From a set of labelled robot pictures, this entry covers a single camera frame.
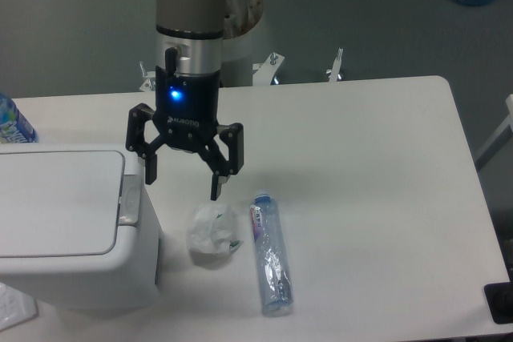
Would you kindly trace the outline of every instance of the table surface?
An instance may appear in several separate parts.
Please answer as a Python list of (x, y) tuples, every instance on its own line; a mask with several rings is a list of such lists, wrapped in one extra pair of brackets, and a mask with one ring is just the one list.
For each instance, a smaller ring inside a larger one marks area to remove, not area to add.
[[(151, 93), (18, 99), (46, 143), (123, 143)], [(199, 156), (162, 148), (148, 192), (166, 246), (162, 299), (131, 311), (40, 315), (2, 341), (403, 341), (513, 331), (494, 324), (485, 284), (508, 280), (447, 82), (438, 77), (223, 89), (221, 123), (244, 124), (245, 165), (220, 202), (242, 247), (196, 266), (188, 219), (208, 201)], [(292, 315), (261, 315), (248, 205), (278, 199)]]

